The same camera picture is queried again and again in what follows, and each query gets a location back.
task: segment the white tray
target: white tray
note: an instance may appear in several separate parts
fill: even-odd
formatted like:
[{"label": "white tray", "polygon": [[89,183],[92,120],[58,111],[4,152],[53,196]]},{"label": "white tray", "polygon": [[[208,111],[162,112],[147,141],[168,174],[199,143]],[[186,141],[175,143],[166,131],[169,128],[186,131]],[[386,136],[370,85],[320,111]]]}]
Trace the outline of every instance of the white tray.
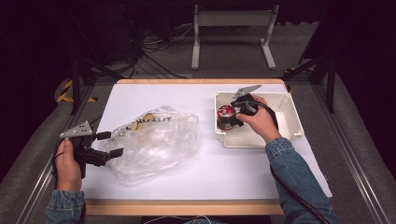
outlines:
[{"label": "white tray", "polygon": [[[264,98],[268,106],[276,112],[279,132],[283,137],[292,141],[293,138],[304,135],[291,94],[278,92],[254,92],[252,94]],[[248,124],[242,127],[235,125],[229,131],[218,128],[217,111],[222,105],[230,105],[234,101],[233,96],[234,92],[215,92],[215,133],[217,138],[224,143],[225,147],[265,148],[264,140],[254,133]]]}]

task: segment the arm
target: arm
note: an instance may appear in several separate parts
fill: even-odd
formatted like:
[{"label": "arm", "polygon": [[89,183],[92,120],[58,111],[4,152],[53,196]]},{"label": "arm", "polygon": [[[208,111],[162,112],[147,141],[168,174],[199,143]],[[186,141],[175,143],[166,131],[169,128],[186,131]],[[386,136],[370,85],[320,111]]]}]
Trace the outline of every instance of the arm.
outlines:
[{"label": "arm", "polygon": [[84,206],[81,173],[74,160],[73,144],[64,140],[56,155],[57,189],[46,208],[47,223],[78,223]]},{"label": "arm", "polygon": [[[254,96],[256,101],[266,104],[261,97]],[[255,116],[237,114],[237,119],[249,124],[255,133],[267,143],[265,151],[274,173],[293,192],[317,209],[330,223],[339,223],[332,211],[329,199],[324,194],[318,181],[312,174],[308,164],[298,154],[291,142],[282,138],[276,129],[271,116],[262,107]],[[295,201],[282,187],[276,183],[285,223],[319,223],[300,203]]]}]

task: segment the hand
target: hand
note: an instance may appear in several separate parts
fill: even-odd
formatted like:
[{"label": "hand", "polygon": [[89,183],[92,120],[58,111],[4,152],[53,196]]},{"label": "hand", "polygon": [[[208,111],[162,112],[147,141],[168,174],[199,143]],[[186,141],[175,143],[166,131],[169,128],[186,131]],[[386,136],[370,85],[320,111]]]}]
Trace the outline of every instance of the hand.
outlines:
[{"label": "hand", "polygon": [[74,148],[70,140],[63,140],[58,147],[55,159],[58,171],[58,190],[79,191],[81,190],[81,171],[78,163],[74,160]]},{"label": "hand", "polygon": [[[253,98],[255,101],[267,105],[267,102],[260,96],[253,95]],[[281,137],[271,118],[271,115],[262,106],[259,106],[259,110],[254,116],[238,113],[235,117],[247,123],[256,134],[264,139],[266,143]]]}]

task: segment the person's left hand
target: person's left hand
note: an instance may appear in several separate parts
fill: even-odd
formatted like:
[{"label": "person's left hand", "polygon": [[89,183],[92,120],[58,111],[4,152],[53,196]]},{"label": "person's left hand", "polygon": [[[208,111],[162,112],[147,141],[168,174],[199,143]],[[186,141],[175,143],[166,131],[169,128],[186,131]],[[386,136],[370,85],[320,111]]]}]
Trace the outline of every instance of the person's left hand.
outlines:
[{"label": "person's left hand", "polygon": [[74,160],[74,148],[70,140],[63,140],[58,147],[59,155],[55,159],[58,171],[58,190],[79,191],[81,190],[81,171],[78,163]]}]

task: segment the can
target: can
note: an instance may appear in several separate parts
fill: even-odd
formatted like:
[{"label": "can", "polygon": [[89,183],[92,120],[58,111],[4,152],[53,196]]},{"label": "can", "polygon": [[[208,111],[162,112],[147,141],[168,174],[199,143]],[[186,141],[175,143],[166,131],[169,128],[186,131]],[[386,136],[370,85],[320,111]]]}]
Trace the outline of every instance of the can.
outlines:
[{"label": "can", "polygon": [[218,109],[218,127],[224,131],[228,131],[233,127],[235,109],[231,105],[222,105]]}]

